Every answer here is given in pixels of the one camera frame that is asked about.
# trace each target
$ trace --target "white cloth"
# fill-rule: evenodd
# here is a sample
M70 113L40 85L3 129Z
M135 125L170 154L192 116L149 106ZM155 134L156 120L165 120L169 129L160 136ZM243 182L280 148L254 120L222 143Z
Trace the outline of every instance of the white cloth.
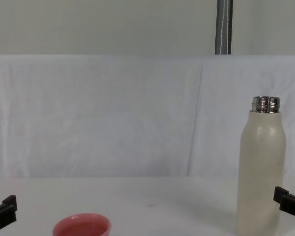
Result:
M295 174L295 57L0 56L0 177L236 176L258 95Z
M0 177L187 175L200 59L0 56Z

